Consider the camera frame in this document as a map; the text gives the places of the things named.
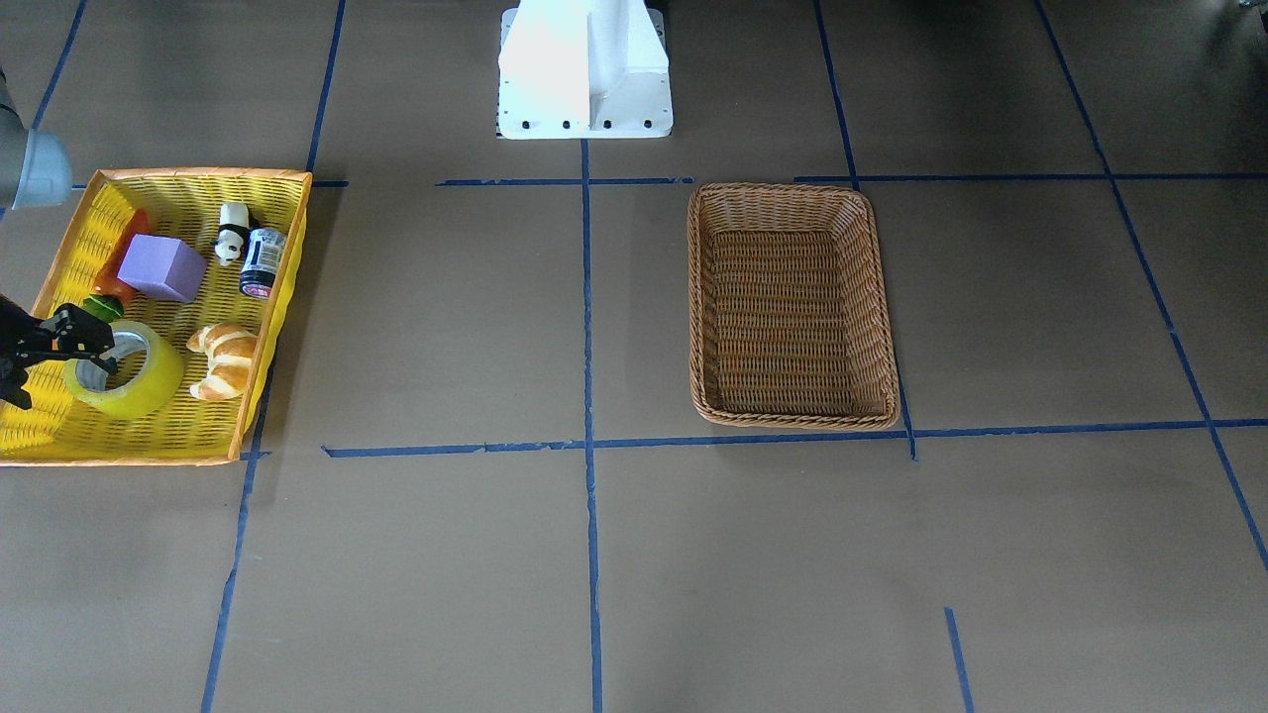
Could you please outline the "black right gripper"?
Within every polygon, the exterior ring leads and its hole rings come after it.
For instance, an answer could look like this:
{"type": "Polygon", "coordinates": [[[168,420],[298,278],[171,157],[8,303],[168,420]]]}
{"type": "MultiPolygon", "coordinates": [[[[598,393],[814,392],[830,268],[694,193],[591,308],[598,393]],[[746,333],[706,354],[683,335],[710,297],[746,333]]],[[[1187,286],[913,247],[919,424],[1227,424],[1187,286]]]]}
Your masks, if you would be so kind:
{"type": "Polygon", "coordinates": [[[41,321],[8,297],[1,296],[1,400],[22,410],[32,407],[27,392],[27,356],[19,356],[24,340],[41,330],[41,340],[49,348],[41,348],[41,362],[90,362],[105,374],[115,374],[115,339],[109,322],[87,310],[63,303],[41,321]]]}

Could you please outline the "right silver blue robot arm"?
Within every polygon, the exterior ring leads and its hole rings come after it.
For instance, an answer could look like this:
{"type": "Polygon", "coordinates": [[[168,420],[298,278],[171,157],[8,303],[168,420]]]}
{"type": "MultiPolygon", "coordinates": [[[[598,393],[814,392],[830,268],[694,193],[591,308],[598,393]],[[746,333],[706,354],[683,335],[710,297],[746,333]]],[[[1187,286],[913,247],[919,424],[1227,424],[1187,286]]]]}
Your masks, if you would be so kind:
{"type": "MultiPolygon", "coordinates": [[[[60,206],[68,198],[68,157],[60,140],[22,119],[1,74],[1,198],[4,209],[60,206]]],[[[29,369],[42,362],[86,360],[107,374],[117,370],[108,321],[82,306],[60,304],[38,317],[8,296],[1,298],[1,398],[33,407],[29,369]]]]}

